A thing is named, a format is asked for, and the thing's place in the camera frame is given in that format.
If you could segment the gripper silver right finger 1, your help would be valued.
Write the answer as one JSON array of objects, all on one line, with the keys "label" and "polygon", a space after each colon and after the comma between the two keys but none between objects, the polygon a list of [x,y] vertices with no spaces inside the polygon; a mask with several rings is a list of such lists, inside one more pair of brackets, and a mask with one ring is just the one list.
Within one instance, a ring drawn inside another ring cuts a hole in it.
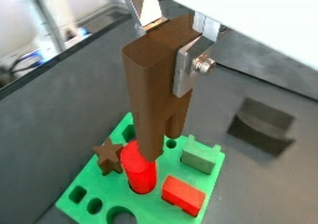
[{"label": "gripper silver right finger 1", "polygon": [[222,25],[205,14],[194,15],[193,29],[202,35],[177,53],[173,93],[181,98],[196,86],[198,76],[210,74],[217,62],[212,59],[212,47],[221,38]]}]

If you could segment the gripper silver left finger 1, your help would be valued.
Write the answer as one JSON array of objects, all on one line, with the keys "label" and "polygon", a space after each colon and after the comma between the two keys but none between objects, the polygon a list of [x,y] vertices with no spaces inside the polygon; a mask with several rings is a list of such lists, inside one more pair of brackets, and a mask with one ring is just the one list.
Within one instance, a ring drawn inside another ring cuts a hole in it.
[{"label": "gripper silver left finger 1", "polygon": [[138,36],[143,36],[169,21],[163,16],[159,0],[125,0],[125,2],[133,14]]}]

